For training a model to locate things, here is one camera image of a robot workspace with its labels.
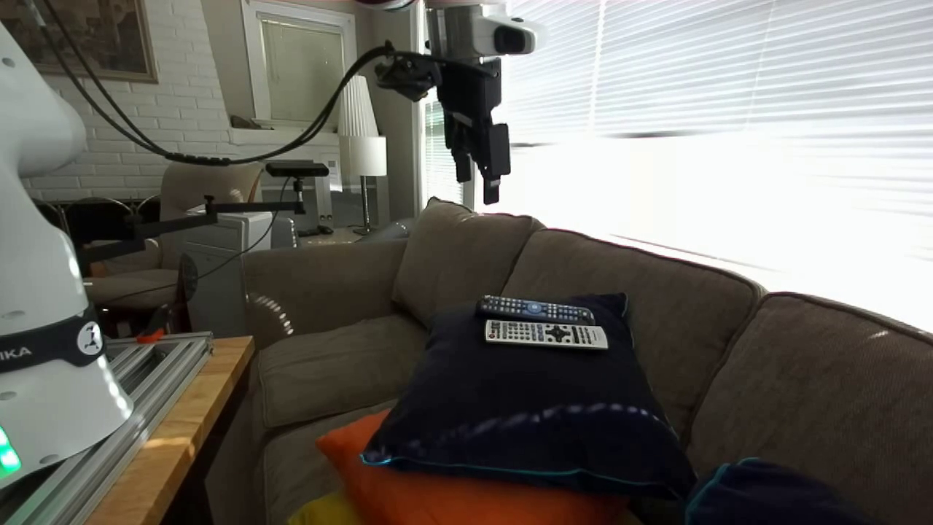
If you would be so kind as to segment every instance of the lamp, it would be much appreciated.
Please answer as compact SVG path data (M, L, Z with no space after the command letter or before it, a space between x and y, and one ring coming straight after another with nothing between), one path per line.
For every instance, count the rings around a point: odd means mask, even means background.
M362 192L362 232L372 232L368 178L385 178L385 138L378 138L372 99L365 77L353 77L342 94L342 180Z

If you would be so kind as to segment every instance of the orange pillow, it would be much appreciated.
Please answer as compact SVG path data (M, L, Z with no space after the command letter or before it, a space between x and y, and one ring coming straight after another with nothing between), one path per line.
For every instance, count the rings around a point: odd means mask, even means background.
M353 506L372 525L607 525L623 512L613 495L365 466L358 456L381 421L385 414L368 414L318 437Z

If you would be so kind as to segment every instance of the chair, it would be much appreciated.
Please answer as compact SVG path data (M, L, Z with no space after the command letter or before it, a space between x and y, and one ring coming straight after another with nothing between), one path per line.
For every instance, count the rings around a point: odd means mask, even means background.
M161 221L203 214L203 197L215 205L261 202L261 164L242 167L190 167L168 164L161 185ZM145 250L94 264L86 297L105 322L127 325L130 332L168 307L183 309L177 264L183 232L145 243Z

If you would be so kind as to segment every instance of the wooden table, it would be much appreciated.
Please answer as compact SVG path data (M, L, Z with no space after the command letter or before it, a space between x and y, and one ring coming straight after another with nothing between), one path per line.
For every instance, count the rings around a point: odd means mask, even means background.
M253 358L253 338L248 335L213 338L209 348L202 372L183 386L94 512L94 525L164 522L168 513Z

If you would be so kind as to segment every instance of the white robot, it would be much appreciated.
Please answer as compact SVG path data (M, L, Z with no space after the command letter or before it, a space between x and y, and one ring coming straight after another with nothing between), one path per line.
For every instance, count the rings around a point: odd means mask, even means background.
M457 178L471 157L486 186L499 192L506 134L489 119L500 96L499 65L486 71L486 59L531 54L534 35L489 16L486 5L428 5L432 57L445 67L441 77L457 77L445 84L470 84L444 92L444 83L432 80L445 108ZM422 83L406 67L407 62L390 67L387 89L407 92ZM130 401L102 354L72 246L34 210L21 185L21 175L56 170L82 148L79 115L38 77L0 23L0 490L98 443L130 417Z
M0 490L130 417L102 357L72 246L21 185L82 148L79 115L0 23Z

